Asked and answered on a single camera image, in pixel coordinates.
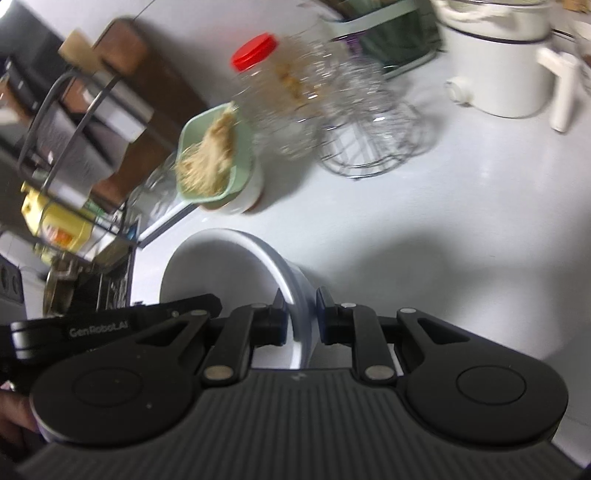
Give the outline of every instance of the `wooden cutting board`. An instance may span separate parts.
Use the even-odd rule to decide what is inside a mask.
[[[207,106],[157,51],[144,39],[133,20],[113,20],[94,46],[102,61],[119,73],[125,83],[154,108],[150,125],[174,145],[183,125]],[[64,94],[72,112],[85,112],[80,81]],[[94,186],[95,199],[121,205],[134,188],[145,181],[170,151],[145,131],[130,144],[119,170]]]

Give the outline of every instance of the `white bowl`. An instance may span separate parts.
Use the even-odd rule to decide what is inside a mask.
[[[204,203],[201,208],[223,215],[244,213],[252,208],[261,197],[264,183],[261,162],[254,158],[251,176],[238,194],[230,196],[229,202],[226,202],[226,199],[218,200],[217,202]]]
[[[318,339],[314,288],[295,265],[249,233],[215,228],[187,238],[168,262],[160,301],[213,293],[227,316],[242,305],[272,303],[278,288],[290,311],[287,343],[257,348],[252,366],[302,368]]]

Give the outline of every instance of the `white wall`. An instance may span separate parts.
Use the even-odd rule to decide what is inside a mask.
[[[22,0],[58,35],[80,28],[93,41],[116,17],[138,17],[155,45],[209,105],[232,95],[232,53],[270,31],[295,34],[314,23],[299,0]]]

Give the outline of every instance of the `ribbed grip surface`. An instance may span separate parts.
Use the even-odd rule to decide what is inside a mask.
[[[252,371],[210,389],[165,435],[112,451],[50,445],[31,480],[572,480],[549,443],[486,452],[425,431],[396,394],[348,370]]]

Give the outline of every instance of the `white pot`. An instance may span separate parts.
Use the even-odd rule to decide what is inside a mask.
[[[481,37],[536,43],[552,29],[549,2],[526,7],[433,0],[433,5],[441,23]]]
[[[567,129],[579,62],[549,48],[549,1],[532,5],[432,2],[454,66],[455,76],[446,82],[454,102],[492,115],[530,116],[552,98],[556,75],[550,125],[560,132]]]
[[[442,27],[457,76],[446,90],[456,103],[492,115],[519,118],[540,110],[552,96],[554,75],[537,62],[539,43],[510,44],[483,40]]]

